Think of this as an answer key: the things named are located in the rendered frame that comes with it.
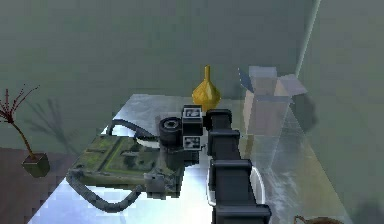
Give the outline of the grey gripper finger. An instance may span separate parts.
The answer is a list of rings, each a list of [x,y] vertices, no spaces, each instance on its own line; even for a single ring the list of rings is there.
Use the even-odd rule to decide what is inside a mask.
[[[134,132],[134,137],[136,139],[144,140],[144,141],[157,141],[158,137],[151,134],[149,131],[145,130],[144,128],[131,123],[129,121],[126,121],[124,119],[113,119],[110,123],[110,125],[106,129],[106,134],[111,135],[114,127],[116,125],[124,126]]]
[[[80,181],[83,177],[81,171],[69,171],[66,180],[69,185],[75,190],[80,196],[82,196],[91,205],[98,208],[101,211],[107,213],[118,213],[129,206],[131,206],[141,193],[159,193],[161,196],[165,195],[165,179],[162,175],[157,174],[145,174],[144,184],[135,185],[131,192],[119,202],[108,202],[102,197],[91,191],[85,184]]]

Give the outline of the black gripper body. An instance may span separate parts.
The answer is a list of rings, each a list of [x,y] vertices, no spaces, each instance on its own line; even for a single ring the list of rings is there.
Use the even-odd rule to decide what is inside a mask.
[[[167,117],[159,123],[161,154],[169,169],[199,163],[200,137],[183,134],[182,119]]]

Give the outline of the green electronic equipment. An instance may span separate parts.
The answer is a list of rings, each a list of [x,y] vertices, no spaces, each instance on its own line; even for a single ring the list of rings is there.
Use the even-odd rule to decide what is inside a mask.
[[[128,136],[99,135],[68,170],[67,181],[80,186],[134,190],[150,197],[177,198],[184,167],[169,162],[164,151],[145,147]]]

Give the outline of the shiny grey dining table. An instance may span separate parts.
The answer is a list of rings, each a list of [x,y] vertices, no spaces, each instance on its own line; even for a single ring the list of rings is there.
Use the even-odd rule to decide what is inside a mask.
[[[271,224],[293,224],[297,215],[353,224],[292,112],[286,113],[280,136],[244,135],[240,145],[262,176]],[[131,207],[112,214],[91,206],[62,180],[28,224],[210,224],[212,208],[204,186],[207,169],[205,157],[188,167],[178,198],[141,195]]]

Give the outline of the white plate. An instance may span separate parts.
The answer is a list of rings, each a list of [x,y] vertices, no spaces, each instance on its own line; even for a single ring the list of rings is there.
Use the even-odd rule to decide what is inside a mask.
[[[157,136],[139,136],[139,137],[136,137],[136,142],[148,148],[160,147],[160,143]]]

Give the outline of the yellow vase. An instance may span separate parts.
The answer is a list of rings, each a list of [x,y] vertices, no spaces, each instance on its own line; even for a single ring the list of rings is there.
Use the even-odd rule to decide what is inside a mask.
[[[203,111],[214,109],[221,100],[221,94],[212,83],[210,77],[210,66],[204,67],[204,78],[192,92],[193,103],[200,105]]]

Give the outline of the red house plant green pot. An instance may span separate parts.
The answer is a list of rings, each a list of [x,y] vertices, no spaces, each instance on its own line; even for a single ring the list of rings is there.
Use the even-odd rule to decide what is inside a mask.
[[[33,178],[45,177],[50,171],[50,162],[48,156],[44,152],[36,153],[32,150],[29,141],[20,127],[15,123],[14,114],[19,108],[21,103],[38,87],[30,89],[28,92],[24,91],[24,87],[20,89],[18,95],[11,100],[9,89],[5,89],[4,98],[0,99],[0,123],[7,123],[16,129],[20,135],[26,150],[27,156],[21,163],[23,169]]]

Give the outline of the open cardboard box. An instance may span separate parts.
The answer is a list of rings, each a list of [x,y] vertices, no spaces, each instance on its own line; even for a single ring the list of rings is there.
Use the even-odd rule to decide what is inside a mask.
[[[243,118],[248,135],[279,136],[293,97],[306,88],[295,74],[277,76],[275,67],[250,66],[238,69],[241,86],[246,90]]]

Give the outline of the white bowl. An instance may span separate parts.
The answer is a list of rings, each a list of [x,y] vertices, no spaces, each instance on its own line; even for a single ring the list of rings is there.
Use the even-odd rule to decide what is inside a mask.
[[[259,170],[253,166],[250,174],[250,183],[252,186],[253,194],[258,204],[266,203],[265,186]],[[210,206],[216,205],[215,192],[209,189],[209,180],[206,180],[206,196]]]

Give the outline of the brown curved chair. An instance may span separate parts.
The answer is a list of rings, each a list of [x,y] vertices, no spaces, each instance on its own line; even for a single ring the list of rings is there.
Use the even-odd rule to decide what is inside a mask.
[[[293,219],[294,224],[298,224],[301,221],[303,224],[344,224],[343,222],[329,218],[329,217],[316,217],[311,219],[306,219],[303,216],[296,215]]]

